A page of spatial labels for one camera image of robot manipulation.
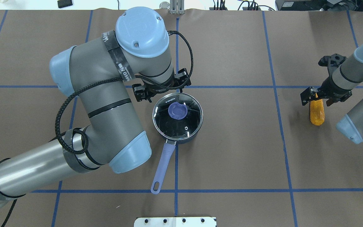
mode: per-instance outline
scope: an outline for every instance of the hole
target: hole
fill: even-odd
[[[157,191],[159,189],[159,181],[155,182],[154,184],[154,191]]]

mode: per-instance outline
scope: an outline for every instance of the yellow object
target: yellow object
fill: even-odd
[[[314,125],[321,125],[324,123],[324,104],[323,99],[310,102],[310,122]]]

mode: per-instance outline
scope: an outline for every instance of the purple handle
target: purple handle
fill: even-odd
[[[162,188],[162,183],[164,175],[166,174],[167,165],[169,165],[170,157],[172,157],[175,148],[176,146],[172,144],[165,143],[163,145],[162,155],[160,156],[159,165],[155,173],[154,181],[152,182],[151,186],[151,192],[155,195],[158,194],[160,192],[160,189]],[[158,184],[157,190],[154,190],[155,184]]]

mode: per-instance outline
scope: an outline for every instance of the white plate with holes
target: white plate with holes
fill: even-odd
[[[216,217],[137,218],[134,227],[216,227]]]

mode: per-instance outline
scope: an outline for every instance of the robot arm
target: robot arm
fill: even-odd
[[[349,58],[338,54],[324,56],[319,65],[327,66],[329,77],[319,89],[309,87],[301,93],[302,105],[317,99],[328,99],[327,106],[344,102],[352,95],[351,90],[363,82],[363,45]],[[356,144],[363,141],[363,99],[341,119],[337,129]]]
[[[0,161],[0,208],[27,192],[101,165],[109,164],[115,173],[122,173],[150,158],[149,141],[122,80],[143,79],[144,85],[133,85],[138,101],[190,85],[191,71],[188,76],[185,69],[174,74],[170,34],[158,13],[135,7],[118,19],[116,33],[103,33],[100,38],[73,46],[52,58],[50,73],[66,96],[71,97],[75,91],[102,80],[115,82],[79,93],[91,125],[59,135],[71,149],[64,149],[62,141],[54,139]],[[74,152],[85,147],[85,152]]]

